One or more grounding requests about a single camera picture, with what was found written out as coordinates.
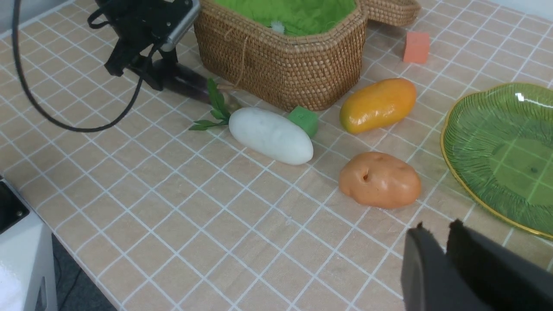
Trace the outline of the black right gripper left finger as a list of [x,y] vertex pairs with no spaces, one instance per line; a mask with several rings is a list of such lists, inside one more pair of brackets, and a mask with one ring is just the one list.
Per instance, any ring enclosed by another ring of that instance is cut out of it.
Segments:
[[480,310],[480,300],[422,223],[407,231],[400,279],[407,311]]

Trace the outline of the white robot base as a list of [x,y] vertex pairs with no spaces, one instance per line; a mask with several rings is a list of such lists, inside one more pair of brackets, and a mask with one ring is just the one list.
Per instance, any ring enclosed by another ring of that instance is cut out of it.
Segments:
[[0,308],[56,311],[57,279],[50,228],[5,178],[1,179]]

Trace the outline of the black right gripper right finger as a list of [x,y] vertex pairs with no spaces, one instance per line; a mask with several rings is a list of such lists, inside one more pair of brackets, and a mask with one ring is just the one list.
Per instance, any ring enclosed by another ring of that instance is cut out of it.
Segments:
[[486,236],[450,223],[447,255],[472,291],[495,311],[550,311],[552,275]]

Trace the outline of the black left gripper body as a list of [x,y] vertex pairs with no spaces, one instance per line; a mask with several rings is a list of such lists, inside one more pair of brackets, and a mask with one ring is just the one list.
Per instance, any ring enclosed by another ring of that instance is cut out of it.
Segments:
[[172,51],[191,28],[201,10],[198,0],[98,0],[89,27],[109,25],[124,43],[142,51],[154,44]]

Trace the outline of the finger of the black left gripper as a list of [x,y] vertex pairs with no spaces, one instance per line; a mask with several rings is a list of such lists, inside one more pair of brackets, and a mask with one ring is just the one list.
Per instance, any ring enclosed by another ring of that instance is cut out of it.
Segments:
[[112,76],[122,76],[124,69],[136,65],[143,49],[144,47],[140,44],[119,38],[108,61],[105,63],[105,69]]
[[176,48],[171,51],[159,51],[162,58],[152,61],[139,55],[127,67],[144,79],[147,85],[156,91],[177,91],[178,57]]

